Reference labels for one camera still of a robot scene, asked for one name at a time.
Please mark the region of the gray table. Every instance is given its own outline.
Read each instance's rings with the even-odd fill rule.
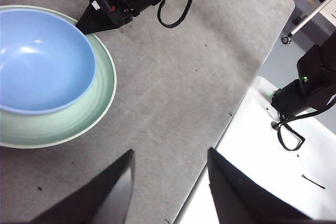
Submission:
[[[167,0],[163,19],[175,21],[185,3]],[[2,0],[8,4],[78,19],[88,0]],[[293,8],[292,0],[194,0],[178,28],[158,23],[156,6],[131,27],[98,33],[117,69],[112,108],[68,143],[1,148],[2,220],[32,219],[132,148],[135,188],[126,223],[172,222]]]

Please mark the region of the white table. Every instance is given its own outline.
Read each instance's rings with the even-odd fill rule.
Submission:
[[[257,77],[246,93],[217,151],[254,182],[313,219],[336,219],[336,136],[315,118],[290,123],[306,137],[302,148],[287,152],[270,123],[277,112],[270,95],[277,88]],[[289,147],[297,140],[283,132]],[[302,178],[304,174],[318,184]],[[188,199],[179,224],[217,224],[217,214],[205,169]]]
[[[331,0],[320,13],[336,26],[336,0]]]

